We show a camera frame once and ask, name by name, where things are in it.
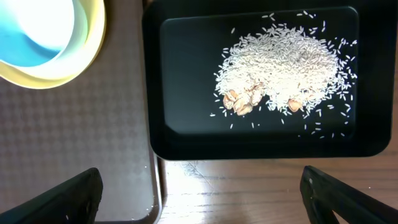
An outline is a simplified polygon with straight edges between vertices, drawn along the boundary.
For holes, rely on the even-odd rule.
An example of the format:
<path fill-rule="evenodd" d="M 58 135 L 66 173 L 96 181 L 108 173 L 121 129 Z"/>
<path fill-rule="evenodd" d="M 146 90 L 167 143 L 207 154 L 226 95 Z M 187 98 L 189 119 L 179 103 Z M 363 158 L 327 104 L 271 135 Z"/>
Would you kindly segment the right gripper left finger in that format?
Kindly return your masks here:
<path fill-rule="evenodd" d="M 101 202 L 103 181 L 97 168 L 57 185 L 1 214 L 1 224 L 93 224 Z"/>

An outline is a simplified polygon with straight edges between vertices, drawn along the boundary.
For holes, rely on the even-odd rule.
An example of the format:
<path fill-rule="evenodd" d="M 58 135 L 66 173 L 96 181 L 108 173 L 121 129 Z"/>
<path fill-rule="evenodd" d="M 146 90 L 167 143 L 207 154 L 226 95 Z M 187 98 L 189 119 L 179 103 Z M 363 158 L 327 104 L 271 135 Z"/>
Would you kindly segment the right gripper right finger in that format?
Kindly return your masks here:
<path fill-rule="evenodd" d="M 397 223 L 397 210 L 313 167 L 303 169 L 300 192 L 310 223 Z"/>

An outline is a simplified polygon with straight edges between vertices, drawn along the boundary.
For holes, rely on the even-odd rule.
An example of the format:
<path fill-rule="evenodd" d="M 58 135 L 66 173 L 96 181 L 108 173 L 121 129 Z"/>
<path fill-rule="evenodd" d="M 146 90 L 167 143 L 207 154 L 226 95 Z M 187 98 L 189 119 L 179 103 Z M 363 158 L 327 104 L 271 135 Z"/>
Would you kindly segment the food scraps rice pile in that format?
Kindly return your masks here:
<path fill-rule="evenodd" d="M 343 139 L 354 133 L 359 21 L 350 8 L 219 18 L 212 130 Z"/>

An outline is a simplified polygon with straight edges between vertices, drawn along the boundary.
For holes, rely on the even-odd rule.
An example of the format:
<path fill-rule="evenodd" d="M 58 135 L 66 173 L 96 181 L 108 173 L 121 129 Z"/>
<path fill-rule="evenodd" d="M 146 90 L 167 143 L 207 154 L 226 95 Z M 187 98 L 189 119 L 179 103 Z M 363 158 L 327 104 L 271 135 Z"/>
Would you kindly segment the light blue bowl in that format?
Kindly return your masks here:
<path fill-rule="evenodd" d="M 88 20 L 76 0 L 1 0 L 1 62 L 37 67 L 76 52 Z"/>

